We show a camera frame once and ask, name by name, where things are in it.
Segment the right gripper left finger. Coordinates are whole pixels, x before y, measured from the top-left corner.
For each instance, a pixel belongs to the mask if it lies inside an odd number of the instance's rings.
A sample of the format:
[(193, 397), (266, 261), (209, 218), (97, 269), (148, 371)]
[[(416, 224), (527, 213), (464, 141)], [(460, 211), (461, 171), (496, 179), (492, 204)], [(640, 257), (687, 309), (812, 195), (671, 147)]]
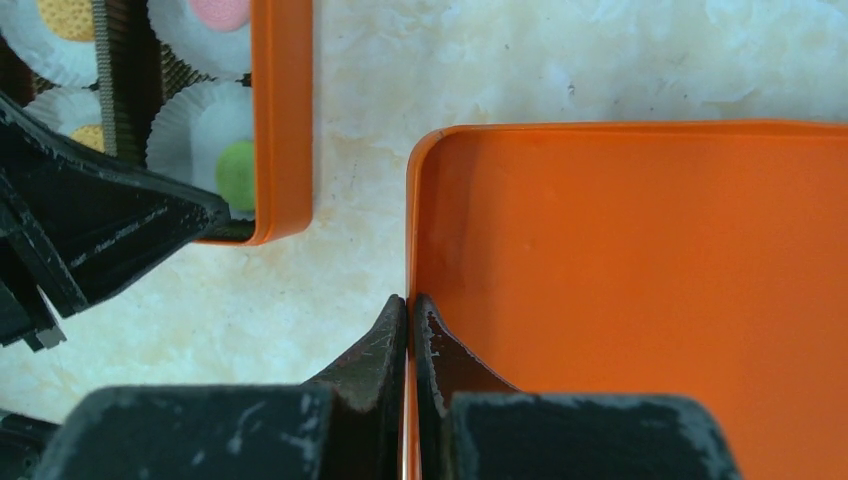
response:
[(406, 302), (393, 294), (359, 340), (304, 382), (329, 392), (320, 479), (401, 477), (406, 351)]

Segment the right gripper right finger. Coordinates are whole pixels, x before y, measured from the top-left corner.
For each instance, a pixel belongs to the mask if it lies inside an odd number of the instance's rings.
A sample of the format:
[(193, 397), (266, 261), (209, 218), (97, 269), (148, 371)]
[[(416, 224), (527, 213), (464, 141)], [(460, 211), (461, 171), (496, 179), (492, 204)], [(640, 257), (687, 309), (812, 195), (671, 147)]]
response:
[(447, 479), (453, 397), (457, 393), (516, 392), (447, 327), (435, 300), (419, 294), (413, 307), (421, 477)]

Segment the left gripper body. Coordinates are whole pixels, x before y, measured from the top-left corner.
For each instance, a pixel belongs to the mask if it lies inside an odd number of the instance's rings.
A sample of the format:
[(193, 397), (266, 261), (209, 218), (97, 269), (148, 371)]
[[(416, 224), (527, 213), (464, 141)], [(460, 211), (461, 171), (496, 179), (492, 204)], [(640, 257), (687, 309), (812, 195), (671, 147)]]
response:
[(33, 350), (229, 221), (218, 195), (117, 160), (1, 100), (1, 342)]

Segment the orange cookie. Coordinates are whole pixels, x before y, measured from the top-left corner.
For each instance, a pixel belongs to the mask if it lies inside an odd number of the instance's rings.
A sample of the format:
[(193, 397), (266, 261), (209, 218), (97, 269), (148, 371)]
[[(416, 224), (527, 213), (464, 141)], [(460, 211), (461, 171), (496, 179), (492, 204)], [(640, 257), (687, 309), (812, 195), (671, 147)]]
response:
[(75, 42), (95, 40), (91, 0), (37, 0), (36, 7), (47, 28), (59, 38)]
[(82, 125), (74, 129), (69, 138), (95, 151), (104, 153), (104, 131), (101, 124)]

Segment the green cookie bottom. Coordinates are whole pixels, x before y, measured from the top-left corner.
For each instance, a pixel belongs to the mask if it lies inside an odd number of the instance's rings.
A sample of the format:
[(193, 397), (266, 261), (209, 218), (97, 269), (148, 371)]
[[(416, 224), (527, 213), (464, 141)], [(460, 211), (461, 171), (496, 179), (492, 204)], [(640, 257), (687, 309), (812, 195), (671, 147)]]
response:
[(218, 194), (235, 210), (255, 209), (254, 142), (240, 140), (224, 148), (217, 159)]

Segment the orange cookie box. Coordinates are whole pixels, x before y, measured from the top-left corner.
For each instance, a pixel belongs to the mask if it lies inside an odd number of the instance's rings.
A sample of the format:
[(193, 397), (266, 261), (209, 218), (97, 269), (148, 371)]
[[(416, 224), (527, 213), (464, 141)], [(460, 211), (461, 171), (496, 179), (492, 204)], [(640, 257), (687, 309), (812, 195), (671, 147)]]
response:
[(255, 209), (209, 237), (260, 245), (313, 213), (313, 5), (252, 1), (214, 31), (187, 1), (92, 1), (95, 40), (51, 32), (36, 1), (1, 5), (1, 88), (68, 136), (101, 124), (105, 153), (210, 192), (218, 156), (254, 142)]

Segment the pink cookie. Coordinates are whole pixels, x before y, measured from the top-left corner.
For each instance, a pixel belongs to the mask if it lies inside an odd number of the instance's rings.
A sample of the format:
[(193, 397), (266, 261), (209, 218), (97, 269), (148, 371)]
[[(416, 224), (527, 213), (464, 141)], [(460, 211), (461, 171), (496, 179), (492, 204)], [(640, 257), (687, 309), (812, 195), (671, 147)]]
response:
[(247, 25), (251, 0), (188, 0), (191, 12), (208, 28), (231, 32)]

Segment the orange box lid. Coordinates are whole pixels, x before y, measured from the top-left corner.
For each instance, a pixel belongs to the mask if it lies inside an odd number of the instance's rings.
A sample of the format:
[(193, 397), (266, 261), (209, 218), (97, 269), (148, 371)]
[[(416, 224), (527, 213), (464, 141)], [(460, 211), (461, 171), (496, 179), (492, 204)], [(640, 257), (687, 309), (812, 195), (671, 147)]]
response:
[(747, 479), (847, 475), (847, 129), (455, 126), (413, 149), (407, 276), (536, 392), (702, 403)]

